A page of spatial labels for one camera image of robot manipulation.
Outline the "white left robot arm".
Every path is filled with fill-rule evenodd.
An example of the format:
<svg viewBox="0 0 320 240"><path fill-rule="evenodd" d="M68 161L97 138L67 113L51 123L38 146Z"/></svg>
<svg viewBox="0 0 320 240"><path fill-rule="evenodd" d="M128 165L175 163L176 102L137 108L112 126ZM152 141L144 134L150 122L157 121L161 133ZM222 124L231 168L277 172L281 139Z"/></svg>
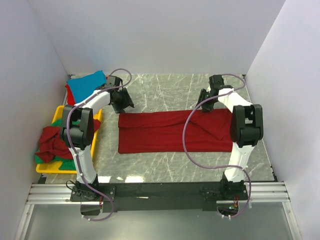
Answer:
<svg viewBox="0 0 320 240"><path fill-rule="evenodd" d="M75 105L65 105L62 111L60 138L68 147L76 169L76 182L85 185L82 195L88 201L96 200L100 188L94 183L98 180L94 169L91 147L94 141L94 115L105 106L112 106L115 113L125 112L134 107L127 88L98 89L85 100Z"/></svg>

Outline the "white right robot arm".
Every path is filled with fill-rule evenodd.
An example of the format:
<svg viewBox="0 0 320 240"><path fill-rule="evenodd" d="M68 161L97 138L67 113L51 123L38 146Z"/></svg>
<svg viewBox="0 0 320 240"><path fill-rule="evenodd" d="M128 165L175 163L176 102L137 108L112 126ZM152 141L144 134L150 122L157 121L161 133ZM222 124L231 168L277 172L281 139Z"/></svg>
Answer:
<svg viewBox="0 0 320 240"><path fill-rule="evenodd" d="M218 98L201 105L204 111L212 111L214 104L220 102L232 113L229 130L232 150L229 167L224 171L219 187L221 197L230 200L246 190L243 169L247 167L253 149L263 138L263 108L245 100L232 88L202 89L197 104L213 96Z"/></svg>

